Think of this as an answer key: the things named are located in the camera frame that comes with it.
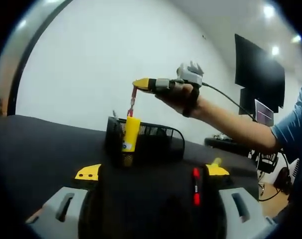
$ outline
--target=wrist strap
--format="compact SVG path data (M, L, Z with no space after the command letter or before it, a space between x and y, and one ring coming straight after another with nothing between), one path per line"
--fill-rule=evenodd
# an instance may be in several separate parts
M200 90L197 86L193 86L190 96L186 99L185 108L183 109L183 116L190 117L193 109L197 106L197 99L200 95Z

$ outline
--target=white sticker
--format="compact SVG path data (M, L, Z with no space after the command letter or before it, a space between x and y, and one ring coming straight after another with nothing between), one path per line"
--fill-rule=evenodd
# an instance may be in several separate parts
M125 149L125 150L131 150L132 144L130 144L128 142L123 142L122 148Z

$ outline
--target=yellow cylinder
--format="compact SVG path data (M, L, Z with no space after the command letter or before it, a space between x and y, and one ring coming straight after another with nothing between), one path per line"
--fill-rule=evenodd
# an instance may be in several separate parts
M122 152L134 152L141 120L128 116L126 118Z

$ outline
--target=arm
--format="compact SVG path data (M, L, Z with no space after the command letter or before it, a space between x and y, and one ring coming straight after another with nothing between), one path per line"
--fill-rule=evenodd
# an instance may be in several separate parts
M192 117L208 123L237 142L263 153L280 150L280 144L270 127L228 112L199 97Z

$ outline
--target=blue shirt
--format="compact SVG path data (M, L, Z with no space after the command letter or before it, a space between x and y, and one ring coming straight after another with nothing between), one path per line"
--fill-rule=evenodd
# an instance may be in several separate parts
M295 179L297 186L302 180L302 88L294 110L271 130L286 153L288 162L292 163L297 158L300 160Z

